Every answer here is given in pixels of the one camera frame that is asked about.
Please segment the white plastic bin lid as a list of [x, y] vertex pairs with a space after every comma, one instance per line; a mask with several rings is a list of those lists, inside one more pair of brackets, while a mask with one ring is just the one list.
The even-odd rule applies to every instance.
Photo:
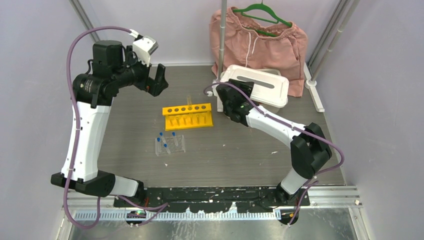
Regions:
[[266, 79], [272, 78], [273, 75], [263, 72], [261, 69], [252, 69], [232, 64], [221, 73], [220, 77], [222, 82], [227, 82], [230, 79], [242, 82], [254, 82], [254, 87], [250, 98], [262, 105], [267, 101], [262, 82]]

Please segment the blue capped tube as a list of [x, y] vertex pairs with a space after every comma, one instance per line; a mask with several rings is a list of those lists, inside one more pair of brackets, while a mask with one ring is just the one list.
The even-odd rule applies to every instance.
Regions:
[[161, 138], [160, 137], [158, 137], [156, 139], [156, 142], [155, 142], [155, 152], [156, 152], [157, 155], [159, 155], [159, 153], [162, 152], [162, 143], [161, 143]]
[[166, 152], [168, 154], [170, 154], [171, 153], [171, 150], [169, 149], [168, 145], [166, 143], [164, 143], [163, 146], [164, 146], [164, 149], [166, 150]]
[[172, 132], [172, 137], [173, 137], [175, 146], [178, 146], [179, 143], [178, 143], [178, 139], [177, 139], [177, 136], [176, 136], [176, 133], [175, 132]]
[[163, 142], [164, 144], [166, 144], [167, 142], [166, 142], [166, 139], [165, 139], [165, 137], [164, 137], [164, 134], [163, 134], [162, 132], [160, 132], [160, 133], [159, 133], [159, 135], [160, 135], [160, 139], [162, 140], [162, 142]]

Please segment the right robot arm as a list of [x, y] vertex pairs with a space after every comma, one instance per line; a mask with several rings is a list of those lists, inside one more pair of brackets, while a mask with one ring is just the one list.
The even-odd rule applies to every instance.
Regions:
[[250, 96], [252, 81], [229, 80], [218, 83], [216, 94], [224, 114], [233, 122], [260, 130], [286, 145], [290, 150], [291, 169], [276, 187], [276, 198], [283, 205], [297, 199], [299, 189], [311, 180], [330, 160], [332, 151], [321, 127], [288, 121], [270, 112]]

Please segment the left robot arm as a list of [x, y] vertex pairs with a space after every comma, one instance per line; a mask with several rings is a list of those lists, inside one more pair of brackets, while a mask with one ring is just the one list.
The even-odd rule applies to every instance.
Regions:
[[124, 196], [135, 207], [145, 202], [143, 182], [99, 170], [98, 158], [119, 90], [135, 86], [156, 97], [168, 87], [164, 65], [158, 65], [155, 77], [149, 76], [151, 55], [157, 48], [158, 43], [146, 36], [127, 46], [116, 40], [93, 45], [88, 71], [72, 83], [76, 131], [71, 134], [67, 159], [61, 171], [51, 176], [51, 184], [95, 197]]

